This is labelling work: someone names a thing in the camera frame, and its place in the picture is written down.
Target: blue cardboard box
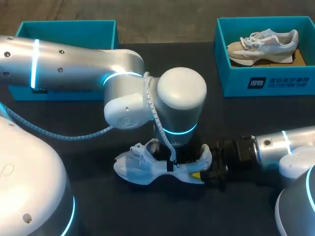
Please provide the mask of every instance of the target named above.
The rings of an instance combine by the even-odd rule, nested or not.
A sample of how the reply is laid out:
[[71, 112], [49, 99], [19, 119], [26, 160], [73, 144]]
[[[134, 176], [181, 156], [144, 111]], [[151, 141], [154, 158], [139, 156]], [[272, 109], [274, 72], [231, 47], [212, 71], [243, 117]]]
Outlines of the blue cardboard box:
[[[266, 29], [297, 30], [306, 65], [233, 67], [227, 45]], [[315, 95], [315, 25], [309, 17], [218, 18], [214, 51], [225, 97]]]
[[[90, 49], [119, 48], [116, 21], [22, 22], [16, 36]], [[20, 86], [9, 86], [9, 90], [16, 101], [103, 100], [102, 91], [34, 91]]]

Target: white spiral cable wrap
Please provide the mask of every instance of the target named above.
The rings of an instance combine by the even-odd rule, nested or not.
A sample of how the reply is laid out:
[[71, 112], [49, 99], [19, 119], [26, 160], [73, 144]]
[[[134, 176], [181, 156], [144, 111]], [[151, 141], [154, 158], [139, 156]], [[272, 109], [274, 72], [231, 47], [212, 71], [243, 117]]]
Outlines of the white spiral cable wrap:
[[46, 131], [46, 130], [44, 130], [42, 128], [39, 128], [36, 125], [33, 125], [32, 123], [28, 122], [27, 120], [25, 120], [24, 118], [22, 118], [18, 114], [16, 114], [14, 111], [12, 111], [11, 109], [9, 109], [5, 105], [3, 105], [2, 103], [0, 103], [0, 107], [1, 106], [7, 111], [9, 116], [11, 118], [13, 118], [14, 120], [17, 120], [18, 122], [22, 123], [23, 125], [29, 127], [32, 130], [35, 130], [37, 132], [40, 132], [40, 133], [42, 133], [44, 135], [47, 135], [47, 136], [55, 138], [55, 139], [60, 139], [60, 140], [65, 140], [65, 141], [86, 140], [86, 139], [95, 138], [97, 136], [105, 134], [107, 131], [113, 129], [112, 126], [109, 126], [109, 127], [105, 128], [105, 129], [102, 129], [102, 130], [100, 130], [98, 132], [95, 132], [93, 134], [82, 135], [82, 136], [64, 136], [64, 135], [54, 134], [54, 133], [48, 132], [48, 131]]
[[147, 100], [148, 100], [148, 105], [152, 111], [152, 114], [153, 114], [153, 117], [154, 117], [154, 121], [156, 122], [157, 124], [157, 128], [158, 128], [158, 131], [164, 141], [164, 143], [166, 144], [166, 146], [171, 150], [171, 156], [170, 156], [170, 161], [172, 162], [175, 162], [176, 161], [176, 150], [175, 148], [173, 147], [173, 145], [171, 145], [171, 143], [169, 142], [164, 130], [163, 130], [163, 127], [162, 127], [162, 124], [158, 118], [158, 113], [156, 111], [156, 108], [154, 107], [154, 104], [151, 100], [151, 97], [150, 97], [150, 91], [149, 91], [149, 81], [150, 79], [152, 78], [152, 76], [150, 77], [150, 74], [148, 72], [146, 72], [144, 74], [144, 88], [145, 88], [145, 93], [147, 95]]

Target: sneaker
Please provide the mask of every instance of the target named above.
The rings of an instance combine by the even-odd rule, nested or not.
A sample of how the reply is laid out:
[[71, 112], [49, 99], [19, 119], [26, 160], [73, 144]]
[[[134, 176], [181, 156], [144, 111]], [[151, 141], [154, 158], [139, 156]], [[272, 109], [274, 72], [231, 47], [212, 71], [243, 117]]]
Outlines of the sneaker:
[[158, 161], [153, 153], [158, 150], [159, 142], [152, 139], [145, 145], [136, 144], [130, 151], [124, 152], [115, 158], [115, 172], [124, 180], [131, 183], [148, 185], [161, 175], [172, 175], [180, 181], [203, 184], [203, 181], [192, 178], [190, 174], [207, 170], [212, 163], [209, 147], [201, 146], [200, 158], [188, 164], [174, 165], [174, 171], [167, 171], [166, 161]]
[[271, 29], [252, 33], [240, 42], [227, 46], [230, 59], [238, 64], [251, 66], [260, 59], [278, 63], [293, 62], [293, 54], [299, 42], [298, 32], [275, 33]]

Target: screw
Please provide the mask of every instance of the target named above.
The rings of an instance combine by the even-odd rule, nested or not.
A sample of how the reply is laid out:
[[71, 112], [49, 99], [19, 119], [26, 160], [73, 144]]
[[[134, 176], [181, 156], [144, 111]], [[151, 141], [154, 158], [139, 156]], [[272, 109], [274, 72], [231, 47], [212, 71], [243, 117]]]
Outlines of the screw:
[[264, 141], [264, 144], [265, 144], [266, 146], [268, 146], [268, 145], [271, 144], [271, 141], [270, 141], [270, 140], [265, 140], [265, 141]]

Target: shoe sole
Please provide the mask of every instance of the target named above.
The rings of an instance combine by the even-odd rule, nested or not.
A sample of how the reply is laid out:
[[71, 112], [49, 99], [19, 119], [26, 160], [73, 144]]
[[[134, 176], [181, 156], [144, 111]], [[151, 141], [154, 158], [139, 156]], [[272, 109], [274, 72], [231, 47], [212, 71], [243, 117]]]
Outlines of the shoe sole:
[[276, 63], [292, 63], [293, 62], [293, 54], [290, 55], [270, 55], [270, 56], [266, 56], [263, 58], [257, 58], [257, 59], [253, 59], [253, 60], [240, 60], [240, 59], [235, 59], [235, 58], [231, 58], [230, 59], [238, 64], [241, 65], [246, 65], [246, 66], [251, 66], [254, 65], [255, 62], [257, 62], [258, 60], [261, 59], [266, 59], [266, 60], [270, 60]]

